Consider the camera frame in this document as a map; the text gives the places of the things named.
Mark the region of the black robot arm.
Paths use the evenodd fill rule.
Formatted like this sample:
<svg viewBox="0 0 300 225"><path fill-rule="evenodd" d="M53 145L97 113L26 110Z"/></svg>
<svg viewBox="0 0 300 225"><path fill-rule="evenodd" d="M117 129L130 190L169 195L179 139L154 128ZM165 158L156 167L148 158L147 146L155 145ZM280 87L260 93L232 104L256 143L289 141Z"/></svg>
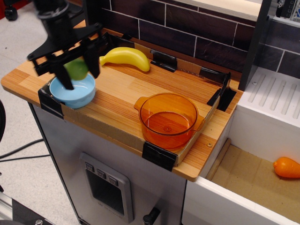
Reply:
<svg viewBox="0 0 300 225"><path fill-rule="evenodd" d="M97 78L100 74L99 53L108 44L101 35L101 25L75 28L68 14L69 3L65 0L36 0L34 6L48 35L46 41L27 57L37 74L55 74L67 90L72 90L71 78L64 65L83 57L90 73Z"/></svg>

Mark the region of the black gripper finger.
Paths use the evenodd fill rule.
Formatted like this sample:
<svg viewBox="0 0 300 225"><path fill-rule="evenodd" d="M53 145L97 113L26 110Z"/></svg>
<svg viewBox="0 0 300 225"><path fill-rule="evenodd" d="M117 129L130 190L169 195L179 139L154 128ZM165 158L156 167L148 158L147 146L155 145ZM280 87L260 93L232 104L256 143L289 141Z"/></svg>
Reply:
<svg viewBox="0 0 300 225"><path fill-rule="evenodd" d="M89 45L83 54L83 58L86 65L88 66L89 72L95 79L97 79L100 74L97 48L93 45Z"/></svg>
<svg viewBox="0 0 300 225"><path fill-rule="evenodd" d="M67 90L73 90L73 85L71 83L70 77L68 75L67 70L65 67L61 64L54 64L52 67L52 70L55 74L55 76L58 78L58 80L61 82L61 84L67 89Z"/></svg>

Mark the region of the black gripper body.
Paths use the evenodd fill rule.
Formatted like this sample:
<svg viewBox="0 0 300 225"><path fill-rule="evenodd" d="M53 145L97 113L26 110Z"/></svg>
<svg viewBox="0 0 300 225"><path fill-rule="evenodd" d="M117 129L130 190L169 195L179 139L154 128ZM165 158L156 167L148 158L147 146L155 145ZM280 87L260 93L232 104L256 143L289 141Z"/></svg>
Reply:
<svg viewBox="0 0 300 225"><path fill-rule="evenodd" d="M38 75L53 72L54 64L64 65L70 61L82 57L89 45L97 48L98 56L108 45L107 38L101 34L102 28L96 23L86 27L73 28L70 36L71 43L62 47L56 46L54 42L47 40L36 50L28 55L28 60L32 61Z"/></svg>

